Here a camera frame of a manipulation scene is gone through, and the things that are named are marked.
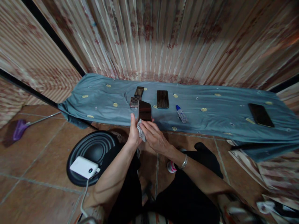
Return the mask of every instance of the black fabric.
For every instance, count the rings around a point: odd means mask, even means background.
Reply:
[[[119,153],[123,144],[113,147],[104,157],[101,175]],[[196,151],[183,152],[203,164],[220,178],[223,175],[216,156],[201,142]],[[152,204],[141,205],[141,185],[137,175],[140,161],[132,159],[124,185],[109,215],[108,223],[128,223],[135,216],[147,211],[157,212],[174,223],[219,223],[220,214],[212,201],[191,181],[184,171],[177,168],[173,182],[161,192]]]

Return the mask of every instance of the spray bottle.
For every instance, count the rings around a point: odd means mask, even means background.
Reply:
[[[181,121],[182,121],[183,123],[187,123],[188,120],[187,120],[187,117],[186,117],[184,111],[183,111],[178,105],[176,105],[176,108],[177,108],[178,115],[179,115],[180,118],[181,118]]]

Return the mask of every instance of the corrugated metal wall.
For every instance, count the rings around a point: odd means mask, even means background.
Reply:
[[[295,1],[35,2],[88,72],[267,90],[299,71]]]
[[[299,82],[277,93],[277,96],[299,117]]]
[[[22,1],[0,2],[0,68],[61,102],[81,76]],[[40,103],[1,80],[0,128],[24,104]]]
[[[34,2],[85,72],[265,90],[299,72],[296,1]],[[21,1],[1,1],[0,38],[0,68],[50,99],[80,80]],[[24,101],[41,103],[21,97],[18,108]]]

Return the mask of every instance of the white power bank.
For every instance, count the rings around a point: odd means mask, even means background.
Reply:
[[[69,169],[89,179],[99,171],[97,170],[98,167],[98,164],[91,162],[82,156],[78,156]]]

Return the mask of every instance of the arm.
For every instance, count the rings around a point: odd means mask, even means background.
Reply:
[[[139,144],[142,142],[136,127],[134,114],[131,114],[131,127],[127,143],[120,150],[96,183],[84,208],[101,205],[108,217],[125,181],[126,174]]]
[[[140,127],[153,150],[166,156],[179,167],[183,164],[185,160],[185,154],[178,151],[166,140],[163,133],[159,130],[155,123],[142,121]],[[188,157],[188,163],[183,171],[206,195],[219,194],[222,192],[235,193],[234,189],[224,180],[222,180],[204,165],[190,157]]]

